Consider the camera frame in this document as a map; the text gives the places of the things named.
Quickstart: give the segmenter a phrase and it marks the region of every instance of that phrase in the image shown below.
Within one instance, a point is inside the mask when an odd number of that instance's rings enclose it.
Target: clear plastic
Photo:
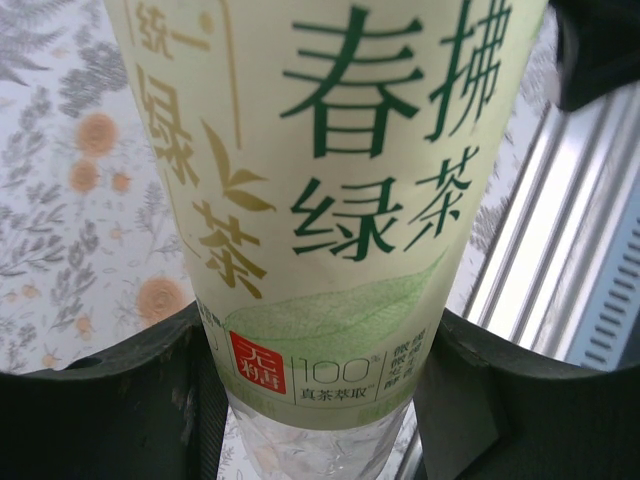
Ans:
[[[391,453],[410,399],[370,425],[305,430],[275,422],[227,391],[251,464],[262,480],[375,480]]]

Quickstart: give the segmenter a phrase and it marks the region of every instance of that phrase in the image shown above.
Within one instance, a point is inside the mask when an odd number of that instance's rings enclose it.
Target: red sugar-free badge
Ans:
[[[287,393],[282,355],[231,332],[231,344],[238,372],[251,383],[273,392]]]

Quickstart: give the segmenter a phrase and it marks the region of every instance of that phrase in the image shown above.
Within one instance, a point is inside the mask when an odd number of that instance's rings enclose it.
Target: bottle label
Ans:
[[[545,0],[107,0],[220,376],[340,430],[413,393]]]

